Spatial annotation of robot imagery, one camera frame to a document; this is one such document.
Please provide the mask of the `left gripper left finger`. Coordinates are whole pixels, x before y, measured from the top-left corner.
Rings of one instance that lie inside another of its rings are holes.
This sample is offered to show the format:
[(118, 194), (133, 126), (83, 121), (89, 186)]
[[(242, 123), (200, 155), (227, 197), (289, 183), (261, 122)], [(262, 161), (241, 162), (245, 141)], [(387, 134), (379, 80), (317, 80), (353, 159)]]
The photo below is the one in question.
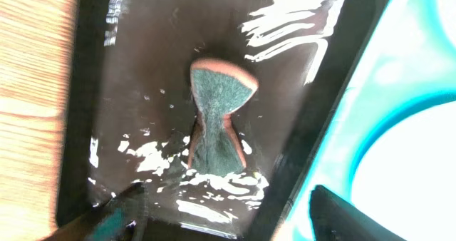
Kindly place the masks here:
[(43, 241), (141, 241), (147, 226), (147, 188), (133, 183)]

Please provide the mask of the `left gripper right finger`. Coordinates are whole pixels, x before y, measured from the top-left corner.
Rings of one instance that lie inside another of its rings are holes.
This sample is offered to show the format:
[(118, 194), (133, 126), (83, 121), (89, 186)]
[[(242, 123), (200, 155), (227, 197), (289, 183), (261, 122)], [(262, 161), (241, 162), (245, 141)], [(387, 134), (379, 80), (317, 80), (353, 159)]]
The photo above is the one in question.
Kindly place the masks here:
[(316, 241), (405, 241), (322, 185), (309, 205)]

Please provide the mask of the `white plate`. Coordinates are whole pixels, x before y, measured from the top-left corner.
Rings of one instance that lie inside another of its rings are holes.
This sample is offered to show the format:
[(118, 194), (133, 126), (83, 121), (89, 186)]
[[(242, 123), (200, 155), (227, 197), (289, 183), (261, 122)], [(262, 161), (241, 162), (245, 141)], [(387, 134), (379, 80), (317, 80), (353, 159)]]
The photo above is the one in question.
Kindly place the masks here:
[(405, 240), (455, 241), (455, 103), (382, 134), (357, 167), (351, 201)]

